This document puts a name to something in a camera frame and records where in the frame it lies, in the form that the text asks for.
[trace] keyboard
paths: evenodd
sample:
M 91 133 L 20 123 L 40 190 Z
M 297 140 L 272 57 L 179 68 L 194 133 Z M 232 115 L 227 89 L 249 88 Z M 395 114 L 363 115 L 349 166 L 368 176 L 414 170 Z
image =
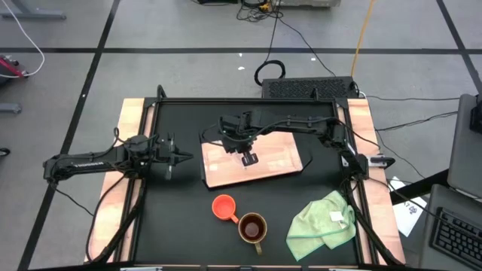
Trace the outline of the keyboard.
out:
M 320 99 L 358 98 L 352 82 L 350 76 L 264 79 L 263 98 L 309 99 L 314 89 L 318 90 Z
M 474 269 L 482 270 L 482 227 L 446 208 L 438 209 L 430 246 Z

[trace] coffee mug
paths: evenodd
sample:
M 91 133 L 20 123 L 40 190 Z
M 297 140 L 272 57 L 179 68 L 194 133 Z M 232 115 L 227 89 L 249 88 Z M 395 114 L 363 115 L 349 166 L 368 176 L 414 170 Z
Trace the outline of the coffee mug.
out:
M 266 236 L 267 231 L 266 221 L 257 213 L 248 213 L 239 220 L 239 235 L 246 242 L 255 244 L 258 255 L 262 254 L 260 243 Z

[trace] wooden board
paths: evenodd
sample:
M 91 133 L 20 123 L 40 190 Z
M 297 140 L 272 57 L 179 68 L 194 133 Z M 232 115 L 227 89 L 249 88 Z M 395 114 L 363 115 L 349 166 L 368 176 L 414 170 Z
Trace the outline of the wooden board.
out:
M 138 134 L 143 105 L 144 99 L 124 100 L 122 110 L 120 111 L 121 113 L 119 122 L 117 124 L 120 139 L 126 140 L 129 137 Z M 122 174 L 120 172 L 106 173 L 100 196 L 102 196 L 104 192 L 121 177 Z M 122 180 L 114 189 L 111 190 L 108 196 L 105 197 L 99 207 L 89 243 L 89 252 L 92 258 L 97 257 L 102 252 L 121 224 L 121 217 L 124 209 L 124 201 L 127 195 L 128 183 L 129 179 L 125 178 Z M 130 244 L 131 236 L 132 227 L 127 231 L 124 237 L 124 244 Z M 127 251 L 123 251 L 122 259 L 127 259 Z
M 374 131 L 374 125 L 371 118 L 368 101 L 365 99 L 349 99 L 349 113 L 353 125 L 353 129 L 362 137 L 377 142 L 377 137 Z M 120 120 L 118 127 L 121 130 L 120 135 L 122 139 L 137 134 L 139 131 L 139 123 L 142 114 L 142 105 L 144 99 L 125 99 L 120 113 Z M 145 134 L 149 133 L 152 120 L 152 111 L 149 111 L 148 121 L 146 121 Z M 355 137 L 356 147 L 361 154 L 378 154 L 378 148 L 371 143 L 365 142 Z M 385 180 L 385 172 L 383 169 L 370 169 L 370 176 L 377 180 Z M 108 189 L 113 184 L 120 174 L 110 172 L 105 175 L 102 192 Z M 98 218 L 94 227 L 94 234 L 90 239 L 90 253 L 95 257 L 108 243 L 110 238 L 114 235 L 119 227 L 121 220 L 122 208 L 124 207 L 124 200 L 127 191 L 127 181 L 123 181 L 110 193 L 105 202 L 99 208 Z M 393 213 L 392 201 L 390 199 L 389 190 L 382 184 L 375 181 L 365 181 L 365 191 L 368 201 L 371 223 L 373 229 L 381 238 L 385 246 L 393 253 L 393 255 L 402 263 L 405 262 L 404 252 L 401 247 L 400 236 L 398 235 L 397 224 L 395 222 L 395 214 Z M 126 260 L 132 242 L 132 228 L 124 238 L 123 252 L 121 260 Z M 365 263 L 370 263 L 370 251 L 368 249 L 368 240 L 366 233 L 360 230 L 360 239 L 362 246 L 362 253 L 364 255 Z
M 227 154 L 222 146 L 202 143 L 203 164 L 208 187 L 254 181 L 303 169 L 293 134 L 272 132 L 260 135 L 252 145 L 259 162 L 244 167 L 242 154 Z
M 366 99 L 349 99 L 349 116 L 352 121 L 353 130 L 361 137 L 377 143 L 377 135 L 375 134 L 374 123 L 371 118 L 368 100 Z M 375 155 L 380 151 L 378 147 L 361 140 L 355 136 L 357 151 L 360 154 Z M 386 182 L 385 170 L 378 168 L 370 168 L 371 178 Z M 364 182 L 365 193 L 368 201 L 368 210 L 370 212 L 371 225 L 382 240 L 383 244 L 392 252 L 393 256 L 402 263 L 405 263 L 403 248 L 401 247 L 400 236 L 398 234 L 395 213 L 393 212 L 392 200 L 387 186 L 379 184 L 370 179 Z M 368 247 L 367 241 L 362 240 L 362 246 Z M 380 264 L 385 261 L 378 255 Z

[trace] gray floor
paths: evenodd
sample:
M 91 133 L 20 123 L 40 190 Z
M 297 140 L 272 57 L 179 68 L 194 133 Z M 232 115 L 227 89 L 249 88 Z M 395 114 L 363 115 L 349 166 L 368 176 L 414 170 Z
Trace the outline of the gray floor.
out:
M 313 47 L 356 46 L 368 0 L 343 0 L 331 10 L 286 10 L 285 22 L 301 31 Z M 477 0 L 445 0 L 467 48 L 482 48 L 479 27 L 482 8 Z M 23 21 L 41 47 L 96 47 L 112 0 L 29 1 L 34 6 L 63 9 L 62 22 Z M 189 0 L 122 0 L 106 47 L 191 48 L 267 47 L 273 20 L 252 24 L 236 20 L 237 6 L 203 7 Z M 31 47 L 16 24 L 0 20 L 2 47 Z M 305 47 L 299 36 L 279 25 L 274 47 Z M 378 0 L 365 35 L 369 48 L 455 49 L 435 0 Z M 39 64 L 35 53 L 13 53 L 29 69 Z M 75 133 L 71 153 L 102 150 L 112 140 L 121 102 L 127 97 L 154 96 L 162 84 L 172 97 L 259 97 L 253 81 L 265 53 L 104 53 Z M 350 54 L 319 54 L 337 75 L 348 75 Z M 0 91 L 1 102 L 21 102 L 20 115 L 0 115 L 2 146 L 12 154 L 0 161 L 0 263 L 16 269 L 43 198 L 46 182 L 41 162 L 57 154 L 81 93 L 93 54 L 47 53 L 45 67 L 27 81 L 15 81 Z M 286 64 L 288 77 L 329 76 L 309 53 L 272 54 Z M 472 55 L 476 69 L 482 56 Z M 262 78 L 274 78 L 267 67 Z M 456 97 L 477 91 L 460 55 L 379 55 L 359 57 L 355 74 L 361 90 L 383 97 Z M 455 111 L 457 102 L 371 101 L 377 128 Z M 382 132 L 385 143 L 409 159 L 425 176 L 448 167 L 455 117 Z M 389 176 L 415 181 L 418 175 L 403 161 Z M 93 210 L 102 175 L 76 176 L 60 184 L 78 202 Z M 90 217 L 65 197 L 56 195 L 39 239 L 31 268 L 80 264 Z M 416 263 L 417 245 L 404 239 L 409 263 Z

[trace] black keyboard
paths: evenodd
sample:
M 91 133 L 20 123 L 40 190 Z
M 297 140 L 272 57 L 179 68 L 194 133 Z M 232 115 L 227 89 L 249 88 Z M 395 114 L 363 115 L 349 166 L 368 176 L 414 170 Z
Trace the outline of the black keyboard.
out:
M 446 208 L 439 208 L 432 230 L 430 246 L 460 261 L 482 270 L 482 227 Z

